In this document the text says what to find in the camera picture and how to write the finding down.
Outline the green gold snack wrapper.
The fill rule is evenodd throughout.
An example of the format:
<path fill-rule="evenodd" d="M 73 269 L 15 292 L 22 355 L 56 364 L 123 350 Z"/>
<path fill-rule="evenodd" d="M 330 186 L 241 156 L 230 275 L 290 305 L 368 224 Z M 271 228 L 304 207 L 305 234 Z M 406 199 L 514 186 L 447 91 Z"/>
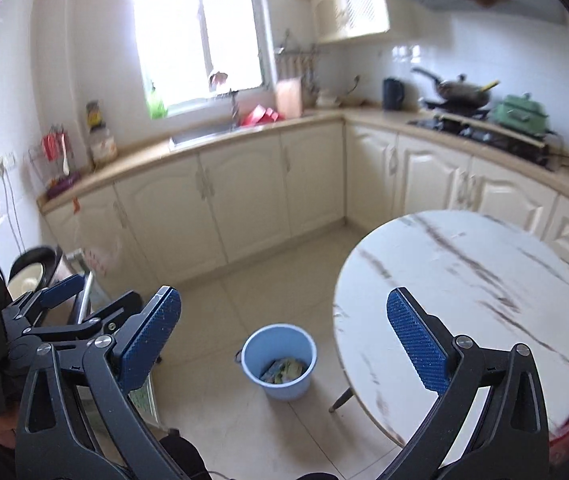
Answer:
<path fill-rule="evenodd" d="M 289 384 L 302 377 L 307 365 L 295 358 L 278 359 L 268 365 L 260 375 L 260 380 L 271 385 Z"/>

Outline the steel kitchen sink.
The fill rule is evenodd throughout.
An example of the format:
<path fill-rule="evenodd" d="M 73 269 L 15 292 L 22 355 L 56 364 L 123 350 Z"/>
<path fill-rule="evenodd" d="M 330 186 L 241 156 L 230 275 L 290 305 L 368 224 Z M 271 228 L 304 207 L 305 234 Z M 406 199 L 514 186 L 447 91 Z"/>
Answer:
<path fill-rule="evenodd" d="M 211 125 L 199 125 L 184 131 L 179 131 L 170 137 L 170 142 L 178 145 L 193 139 L 200 139 L 204 136 L 219 136 L 220 134 L 234 132 L 240 127 L 233 122 L 218 122 Z"/>

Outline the kitchen window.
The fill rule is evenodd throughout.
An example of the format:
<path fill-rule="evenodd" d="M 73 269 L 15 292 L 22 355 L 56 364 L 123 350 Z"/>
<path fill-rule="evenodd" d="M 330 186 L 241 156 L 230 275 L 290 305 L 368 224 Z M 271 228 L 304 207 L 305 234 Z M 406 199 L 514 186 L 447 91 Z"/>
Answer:
<path fill-rule="evenodd" d="M 238 92 L 265 86 L 258 0 L 132 0 L 144 93 L 170 110 L 215 99 L 212 70 Z"/>

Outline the rice cooker with bowl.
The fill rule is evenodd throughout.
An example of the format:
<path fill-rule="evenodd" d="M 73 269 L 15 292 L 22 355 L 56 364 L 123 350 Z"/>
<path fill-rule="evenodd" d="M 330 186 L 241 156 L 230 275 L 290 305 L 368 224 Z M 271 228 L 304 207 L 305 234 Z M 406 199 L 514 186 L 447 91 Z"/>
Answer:
<path fill-rule="evenodd" d="M 78 274 L 83 281 L 83 288 L 70 299 L 64 300 L 45 314 L 39 321 L 42 326 L 79 324 L 90 312 L 89 293 L 94 283 L 94 274 L 85 261 L 82 249 L 64 252 L 58 246 L 37 246 L 20 255 L 12 264 L 8 291 L 13 300 L 27 292 L 52 287 L 66 278 Z"/>

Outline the round white marble table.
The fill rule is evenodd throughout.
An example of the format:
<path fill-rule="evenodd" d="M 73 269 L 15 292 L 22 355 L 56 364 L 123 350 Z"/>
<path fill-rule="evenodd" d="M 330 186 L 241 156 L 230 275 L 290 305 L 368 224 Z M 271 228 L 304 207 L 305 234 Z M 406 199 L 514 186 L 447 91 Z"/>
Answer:
<path fill-rule="evenodd" d="M 490 349 L 530 347 L 551 430 L 569 419 L 569 266 L 517 226 L 467 211 L 385 223 L 345 260 L 333 325 L 347 381 L 373 422 L 405 444 L 437 397 L 422 385 L 387 318 L 404 287 L 455 335 Z"/>

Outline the yellow label sauce bottle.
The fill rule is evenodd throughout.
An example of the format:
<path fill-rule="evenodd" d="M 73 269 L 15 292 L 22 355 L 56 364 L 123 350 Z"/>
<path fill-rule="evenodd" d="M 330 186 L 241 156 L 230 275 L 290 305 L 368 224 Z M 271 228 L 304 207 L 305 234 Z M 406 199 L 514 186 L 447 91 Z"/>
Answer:
<path fill-rule="evenodd" d="M 106 124 L 102 116 L 100 104 L 97 100 L 90 101 L 86 104 L 87 126 L 90 131 L 103 128 Z"/>

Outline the light blue plastic bucket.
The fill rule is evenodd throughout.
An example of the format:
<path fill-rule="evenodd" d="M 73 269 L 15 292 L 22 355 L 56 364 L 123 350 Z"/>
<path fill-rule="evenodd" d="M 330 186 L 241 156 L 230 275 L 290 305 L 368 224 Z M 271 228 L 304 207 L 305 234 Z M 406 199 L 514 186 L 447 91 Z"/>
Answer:
<path fill-rule="evenodd" d="M 299 326 L 282 323 L 259 328 L 234 357 L 251 382 L 282 402 L 304 396 L 317 361 L 312 336 Z"/>

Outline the lower cream cabinets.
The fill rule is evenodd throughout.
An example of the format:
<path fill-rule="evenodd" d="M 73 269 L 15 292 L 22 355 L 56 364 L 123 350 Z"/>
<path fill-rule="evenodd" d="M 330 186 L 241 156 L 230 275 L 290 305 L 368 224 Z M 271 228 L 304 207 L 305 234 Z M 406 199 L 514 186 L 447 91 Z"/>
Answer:
<path fill-rule="evenodd" d="M 415 114 L 348 110 L 167 140 L 40 206 L 111 295 L 189 282 L 342 221 L 370 231 L 432 209 L 512 223 L 569 264 L 569 158 L 548 170 Z"/>

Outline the green dish soap bottle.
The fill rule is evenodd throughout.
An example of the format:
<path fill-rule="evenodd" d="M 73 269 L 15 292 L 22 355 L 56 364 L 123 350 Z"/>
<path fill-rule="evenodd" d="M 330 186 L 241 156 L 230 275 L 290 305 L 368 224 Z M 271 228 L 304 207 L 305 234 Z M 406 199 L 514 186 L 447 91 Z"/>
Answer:
<path fill-rule="evenodd" d="M 146 94 L 147 107 L 150 118 L 153 120 L 165 118 L 168 114 L 168 110 L 164 104 L 162 96 L 155 84 L 150 84 L 149 91 Z"/>

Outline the black gas stove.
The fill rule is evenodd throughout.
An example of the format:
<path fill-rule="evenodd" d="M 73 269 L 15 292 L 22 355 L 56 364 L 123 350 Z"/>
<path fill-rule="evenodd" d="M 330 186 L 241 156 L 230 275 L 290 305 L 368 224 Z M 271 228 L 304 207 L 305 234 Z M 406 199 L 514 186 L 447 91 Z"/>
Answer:
<path fill-rule="evenodd" d="M 489 110 L 481 108 L 448 110 L 445 107 L 427 107 L 419 118 L 408 120 L 407 125 L 450 136 L 460 136 L 512 154 L 548 170 L 554 165 L 553 149 L 545 141 L 546 133 L 542 136 L 528 136 L 496 125 L 489 121 Z"/>

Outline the chrome faucet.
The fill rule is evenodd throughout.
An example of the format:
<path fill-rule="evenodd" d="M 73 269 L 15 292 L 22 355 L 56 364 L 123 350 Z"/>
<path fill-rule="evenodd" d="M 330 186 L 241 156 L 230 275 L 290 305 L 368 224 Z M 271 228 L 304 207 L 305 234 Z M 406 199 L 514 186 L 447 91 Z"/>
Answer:
<path fill-rule="evenodd" d="M 230 87 L 229 76 L 222 70 L 212 70 L 208 75 L 210 91 L 216 99 L 228 99 L 230 102 L 230 129 L 240 126 L 238 91 Z"/>

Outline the black wok with lid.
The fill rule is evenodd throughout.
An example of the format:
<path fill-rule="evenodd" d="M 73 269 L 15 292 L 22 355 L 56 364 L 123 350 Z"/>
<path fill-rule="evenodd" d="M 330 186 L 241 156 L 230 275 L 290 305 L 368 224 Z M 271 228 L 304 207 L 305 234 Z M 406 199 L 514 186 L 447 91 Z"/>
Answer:
<path fill-rule="evenodd" d="M 457 79 L 443 79 L 419 66 L 411 67 L 411 73 L 431 79 L 435 91 L 446 103 L 474 108 L 489 104 L 491 91 L 501 83 L 499 80 L 494 80 L 484 86 L 478 86 L 470 84 L 465 74 L 459 74 Z"/>

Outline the black electric kettle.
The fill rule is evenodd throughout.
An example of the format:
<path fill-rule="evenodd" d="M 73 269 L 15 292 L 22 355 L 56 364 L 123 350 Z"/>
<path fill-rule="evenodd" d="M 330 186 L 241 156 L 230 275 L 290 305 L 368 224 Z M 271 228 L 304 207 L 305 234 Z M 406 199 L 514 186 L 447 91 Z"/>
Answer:
<path fill-rule="evenodd" d="M 403 110 L 405 84 L 397 78 L 385 78 L 382 81 L 382 108 L 388 112 Z"/>

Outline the stacked white bowls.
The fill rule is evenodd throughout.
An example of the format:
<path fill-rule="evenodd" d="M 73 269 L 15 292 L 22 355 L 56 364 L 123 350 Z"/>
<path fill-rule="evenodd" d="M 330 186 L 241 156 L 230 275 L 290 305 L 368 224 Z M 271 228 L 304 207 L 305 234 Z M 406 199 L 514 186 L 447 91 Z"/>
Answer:
<path fill-rule="evenodd" d="M 341 98 L 328 89 L 318 91 L 316 107 L 322 110 L 335 110 L 341 106 Z"/>

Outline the wooden cutting board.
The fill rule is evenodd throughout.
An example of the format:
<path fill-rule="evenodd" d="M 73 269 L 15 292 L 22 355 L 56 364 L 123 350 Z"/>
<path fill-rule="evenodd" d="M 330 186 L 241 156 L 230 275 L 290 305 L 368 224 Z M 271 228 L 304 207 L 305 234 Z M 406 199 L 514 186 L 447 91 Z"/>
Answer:
<path fill-rule="evenodd" d="M 302 81 L 300 78 L 279 80 L 275 87 L 276 110 L 284 119 L 303 115 Z"/>

